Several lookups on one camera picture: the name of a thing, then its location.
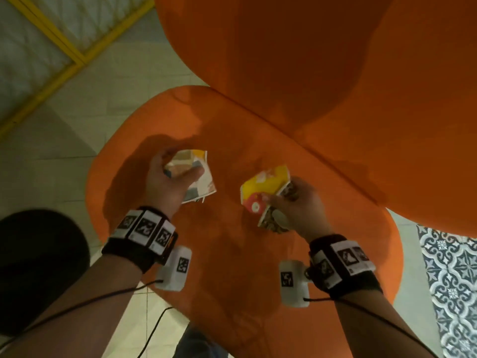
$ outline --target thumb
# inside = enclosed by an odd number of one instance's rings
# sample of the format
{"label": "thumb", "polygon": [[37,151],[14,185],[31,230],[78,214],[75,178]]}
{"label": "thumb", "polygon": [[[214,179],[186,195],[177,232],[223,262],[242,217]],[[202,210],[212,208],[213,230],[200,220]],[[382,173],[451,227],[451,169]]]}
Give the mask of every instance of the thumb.
{"label": "thumb", "polygon": [[286,200],[282,196],[271,195],[269,193],[262,193],[262,201],[280,210],[283,213],[287,213],[289,209],[290,201]]}
{"label": "thumb", "polygon": [[176,177],[175,180],[184,188],[188,189],[190,185],[201,177],[204,174],[203,167],[193,167],[188,169],[186,172]]}

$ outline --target tile floor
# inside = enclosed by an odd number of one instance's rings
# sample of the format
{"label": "tile floor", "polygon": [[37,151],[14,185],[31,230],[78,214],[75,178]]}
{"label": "tile floor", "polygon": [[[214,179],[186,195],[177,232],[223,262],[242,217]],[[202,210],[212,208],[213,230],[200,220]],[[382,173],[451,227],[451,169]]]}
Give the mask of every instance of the tile floor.
{"label": "tile floor", "polygon": [[[137,107],[184,84],[205,85],[174,53],[151,11],[0,142],[0,218],[30,207],[64,212],[86,234],[95,261],[100,244],[84,205],[94,156]],[[395,307],[441,357],[415,224],[393,217],[405,259]],[[165,306],[146,289],[134,294],[104,357],[136,357]],[[174,310],[166,312],[143,356],[171,357],[187,322]]]}

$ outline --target jeans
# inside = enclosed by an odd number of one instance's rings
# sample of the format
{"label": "jeans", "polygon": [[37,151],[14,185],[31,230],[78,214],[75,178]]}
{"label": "jeans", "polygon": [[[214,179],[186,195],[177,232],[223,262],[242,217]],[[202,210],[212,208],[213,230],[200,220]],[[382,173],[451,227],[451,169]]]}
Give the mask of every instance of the jeans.
{"label": "jeans", "polygon": [[187,326],[173,358],[227,358],[228,352],[220,345],[210,342],[194,326]]}

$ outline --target orange seat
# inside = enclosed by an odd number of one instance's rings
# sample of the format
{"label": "orange seat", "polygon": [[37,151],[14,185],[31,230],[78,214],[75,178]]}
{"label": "orange seat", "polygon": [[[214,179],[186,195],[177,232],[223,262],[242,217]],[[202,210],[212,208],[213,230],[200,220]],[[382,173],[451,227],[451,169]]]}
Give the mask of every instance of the orange seat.
{"label": "orange seat", "polygon": [[221,94],[378,204],[477,237],[477,0],[156,0]]}
{"label": "orange seat", "polygon": [[[388,212],[263,119],[208,87],[189,86],[144,104],[94,160],[86,204],[101,240],[139,204],[151,157],[176,142],[209,151],[218,192],[203,204],[183,205],[173,218],[178,244],[192,250],[185,288],[152,289],[236,358],[351,357],[332,303],[306,309],[281,304],[278,264],[307,263],[308,246],[293,232],[259,229],[257,217],[240,204],[239,188],[258,171],[286,163],[318,189],[335,230],[360,242],[392,301],[402,275],[402,248]],[[143,281],[154,280],[156,269]],[[310,294],[325,296],[313,286]]]}

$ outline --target forearm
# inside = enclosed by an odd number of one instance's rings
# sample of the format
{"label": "forearm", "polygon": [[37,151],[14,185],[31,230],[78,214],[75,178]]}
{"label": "forearm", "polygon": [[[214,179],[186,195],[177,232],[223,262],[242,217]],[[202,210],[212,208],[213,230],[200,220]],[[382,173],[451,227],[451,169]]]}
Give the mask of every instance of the forearm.
{"label": "forearm", "polygon": [[[36,322],[99,295],[136,287],[141,276],[127,259],[104,255]],[[1,357],[100,358],[132,294],[109,297],[52,320],[12,343]]]}
{"label": "forearm", "polygon": [[[341,299],[378,314],[415,337],[413,331],[378,290],[360,290]],[[418,343],[392,326],[344,303],[335,302],[335,306],[354,358],[432,357]]]}

